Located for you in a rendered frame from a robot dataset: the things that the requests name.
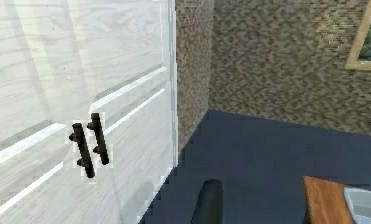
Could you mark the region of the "white panelled door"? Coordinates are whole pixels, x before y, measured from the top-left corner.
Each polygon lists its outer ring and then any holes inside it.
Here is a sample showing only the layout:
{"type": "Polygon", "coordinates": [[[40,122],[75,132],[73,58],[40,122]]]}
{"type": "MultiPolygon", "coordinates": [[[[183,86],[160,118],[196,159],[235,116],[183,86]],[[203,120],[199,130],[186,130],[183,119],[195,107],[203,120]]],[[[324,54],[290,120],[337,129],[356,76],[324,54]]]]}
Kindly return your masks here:
{"type": "Polygon", "coordinates": [[[0,224],[141,224],[177,163],[174,6],[0,0],[0,224]]]}

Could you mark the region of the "grey bowl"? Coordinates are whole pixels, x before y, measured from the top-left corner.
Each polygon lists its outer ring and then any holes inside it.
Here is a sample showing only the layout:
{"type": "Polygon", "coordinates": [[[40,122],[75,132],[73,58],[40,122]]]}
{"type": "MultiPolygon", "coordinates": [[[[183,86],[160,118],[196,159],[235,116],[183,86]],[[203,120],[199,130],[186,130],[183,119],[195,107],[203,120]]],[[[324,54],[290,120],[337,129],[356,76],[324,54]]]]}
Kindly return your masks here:
{"type": "Polygon", "coordinates": [[[344,188],[344,197],[355,224],[371,224],[371,191],[344,188]]]}

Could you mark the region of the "brown wooden table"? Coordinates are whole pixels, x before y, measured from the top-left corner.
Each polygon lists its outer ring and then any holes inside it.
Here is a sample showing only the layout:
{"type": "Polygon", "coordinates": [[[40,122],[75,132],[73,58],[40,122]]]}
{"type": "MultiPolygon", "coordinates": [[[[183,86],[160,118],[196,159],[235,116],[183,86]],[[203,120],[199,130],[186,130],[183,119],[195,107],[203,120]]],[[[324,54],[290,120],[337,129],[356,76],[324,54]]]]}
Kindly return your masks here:
{"type": "Polygon", "coordinates": [[[344,196],[344,184],[303,177],[306,210],[302,224],[355,224],[344,196]]]}

